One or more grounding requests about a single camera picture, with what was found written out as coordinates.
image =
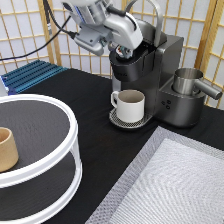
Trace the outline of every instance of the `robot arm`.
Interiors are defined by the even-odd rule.
[[[142,43],[135,18],[113,8],[111,0],[62,0],[62,4],[81,28],[74,41],[97,56],[103,55],[109,42],[114,42],[128,58]]]

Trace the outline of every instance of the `cable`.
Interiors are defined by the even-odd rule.
[[[69,16],[67,18],[67,20],[64,22],[64,24],[62,25],[62,29],[65,27],[65,25],[68,23],[68,21],[71,19],[71,16]],[[43,48],[45,48],[51,41],[53,41],[57,36],[58,34],[61,32],[61,30],[59,30],[46,44],[44,44],[42,47],[36,49],[35,51],[32,51],[28,54],[25,54],[23,56],[18,56],[18,57],[11,57],[11,58],[3,58],[3,59],[0,59],[0,61],[6,61],[6,60],[12,60],[12,59],[19,59],[19,58],[25,58],[25,57],[28,57],[30,56],[31,54],[34,54],[36,53],[37,51],[40,51],[42,50]]]
[[[57,28],[58,28],[60,31],[62,31],[62,32],[64,32],[64,33],[67,33],[67,34],[70,36],[72,32],[63,29],[63,27],[60,27],[60,26],[58,25],[57,21],[56,21],[55,18],[54,18],[53,12],[51,11],[51,7],[50,7],[48,1],[45,0],[44,3],[46,4],[46,7],[48,8],[48,12],[50,13],[50,16],[51,16],[51,18],[52,18],[54,24],[57,26]]]

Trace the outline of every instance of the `coffee mug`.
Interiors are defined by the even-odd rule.
[[[123,122],[135,123],[144,117],[145,96],[137,90],[115,91],[111,94],[111,103],[116,108],[117,117]]]
[[[12,131],[7,128],[0,128],[0,172],[12,168],[18,159],[18,151]]]

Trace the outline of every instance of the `black table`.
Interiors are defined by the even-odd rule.
[[[24,92],[63,101],[79,124],[83,178],[71,202],[47,224],[85,223],[158,126],[224,150],[224,111],[204,107],[201,121],[191,129],[153,120],[141,130],[125,132],[109,122],[111,92],[111,80],[74,69]]]

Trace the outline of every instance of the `stainless steel pitcher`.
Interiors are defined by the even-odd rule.
[[[207,85],[202,81],[203,73],[195,68],[180,68],[176,70],[174,75],[173,89],[177,93],[193,96],[200,91],[215,100],[222,97],[222,92]]]

